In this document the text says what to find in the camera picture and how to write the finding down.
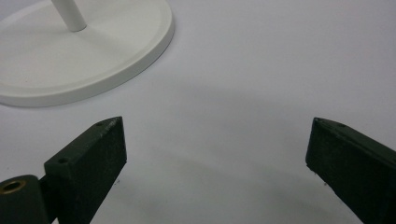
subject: white round base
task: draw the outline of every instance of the white round base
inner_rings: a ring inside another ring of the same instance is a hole
[[[0,103],[62,105],[113,89],[172,40],[165,0],[76,1],[88,26],[69,32],[51,1],[0,22]]]

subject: white table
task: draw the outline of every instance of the white table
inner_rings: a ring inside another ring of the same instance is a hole
[[[396,3],[168,3],[174,39],[139,76],[69,105],[0,105],[0,180],[41,177],[123,116],[128,163],[92,223],[361,223],[304,157],[313,117],[396,148]]]

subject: white pole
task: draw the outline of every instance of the white pole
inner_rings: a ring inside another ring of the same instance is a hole
[[[85,29],[87,23],[82,18],[81,13],[74,0],[51,0],[59,14],[61,14],[64,23],[71,32],[77,32]]]

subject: brass insert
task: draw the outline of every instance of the brass insert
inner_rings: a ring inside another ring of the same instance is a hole
[[[4,184],[3,186],[0,186],[0,194],[10,194],[13,192],[16,192],[20,189],[23,189],[23,187],[26,185],[25,180],[13,180],[11,182],[8,182]]]

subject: black plastic part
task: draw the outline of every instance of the black plastic part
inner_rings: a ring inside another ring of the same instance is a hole
[[[122,118],[91,126],[49,159],[40,180],[0,183],[0,224],[88,224],[126,163]]]
[[[344,124],[315,118],[307,166],[364,223],[396,223],[396,152]]]
[[[49,223],[37,177],[22,175],[0,183],[0,223]]]
[[[91,126],[45,162],[50,189],[59,190],[62,224],[88,224],[126,163],[122,118]]]

